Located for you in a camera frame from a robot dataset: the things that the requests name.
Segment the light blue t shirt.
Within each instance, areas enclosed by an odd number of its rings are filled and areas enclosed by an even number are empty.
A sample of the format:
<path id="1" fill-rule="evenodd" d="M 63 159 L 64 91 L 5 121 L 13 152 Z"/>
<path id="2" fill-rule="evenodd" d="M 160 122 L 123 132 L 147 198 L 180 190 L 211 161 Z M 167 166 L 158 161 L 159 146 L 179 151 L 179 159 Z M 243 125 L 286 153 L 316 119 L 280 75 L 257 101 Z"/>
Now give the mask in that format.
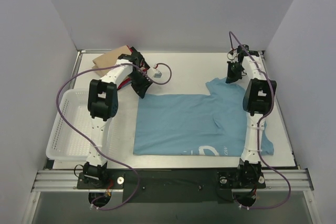
<path id="1" fill-rule="evenodd" d="M 247 115 L 245 89 L 215 78 L 204 94 L 148 94 L 138 104 L 135 155 L 240 157 Z"/>

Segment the white perforated plastic basket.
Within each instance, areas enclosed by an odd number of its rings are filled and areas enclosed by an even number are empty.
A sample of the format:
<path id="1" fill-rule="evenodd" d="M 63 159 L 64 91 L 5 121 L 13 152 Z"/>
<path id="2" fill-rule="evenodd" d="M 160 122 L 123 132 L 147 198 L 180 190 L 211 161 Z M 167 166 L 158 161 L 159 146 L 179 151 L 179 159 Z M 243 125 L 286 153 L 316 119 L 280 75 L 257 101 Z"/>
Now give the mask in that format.
<path id="1" fill-rule="evenodd" d="M 92 138 L 91 116 L 87 109 L 88 90 L 67 90 L 60 99 L 60 110 L 67 121 Z M 46 155 L 60 161 L 85 162 L 90 151 L 90 143 L 74 131 L 60 116 L 56 115 L 49 137 Z"/>

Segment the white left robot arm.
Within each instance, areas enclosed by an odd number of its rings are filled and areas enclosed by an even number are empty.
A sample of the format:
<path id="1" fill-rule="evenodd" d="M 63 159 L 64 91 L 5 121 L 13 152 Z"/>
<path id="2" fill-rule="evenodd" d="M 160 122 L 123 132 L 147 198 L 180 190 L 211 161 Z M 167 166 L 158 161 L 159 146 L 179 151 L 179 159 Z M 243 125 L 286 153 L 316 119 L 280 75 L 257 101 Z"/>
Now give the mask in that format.
<path id="1" fill-rule="evenodd" d="M 108 71 L 99 80 L 91 80 L 88 95 L 88 111 L 91 117 L 92 144 L 89 155 L 83 166 L 83 175 L 95 188 L 103 188 L 109 180 L 106 157 L 100 152 L 106 146 L 109 126 L 118 111 L 118 87 L 125 78 L 130 78 L 131 87 L 135 93 L 143 98 L 152 82 L 141 74 L 138 68 L 149 70 L 150 66 L 142 54 L 134 47 L 129 54 L 121 54 L 116 64 L 132 63 Z"/>

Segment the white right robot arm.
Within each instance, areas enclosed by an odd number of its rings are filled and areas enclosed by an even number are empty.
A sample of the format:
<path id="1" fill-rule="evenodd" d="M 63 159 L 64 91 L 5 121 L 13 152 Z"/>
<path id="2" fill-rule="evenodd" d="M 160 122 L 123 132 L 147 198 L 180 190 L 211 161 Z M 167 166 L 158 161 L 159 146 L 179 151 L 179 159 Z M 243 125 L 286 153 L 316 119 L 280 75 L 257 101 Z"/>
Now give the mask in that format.
<path id="1" fill-rule="evenodd" d="M 239 160 L 235 183 L 240 188 L 260 186 L 264 183 L 261 171 L 261 140 L 266 117 L 274 106 L 276 81 L 268 81 L 261 57 L 249 51 L 247 45 L 238 46 L 229 52 L 226 83 L 231 84 L 246 76 L 249 80 L 243 97 L 243 110 L 247 113 L 245 145 Z"/>

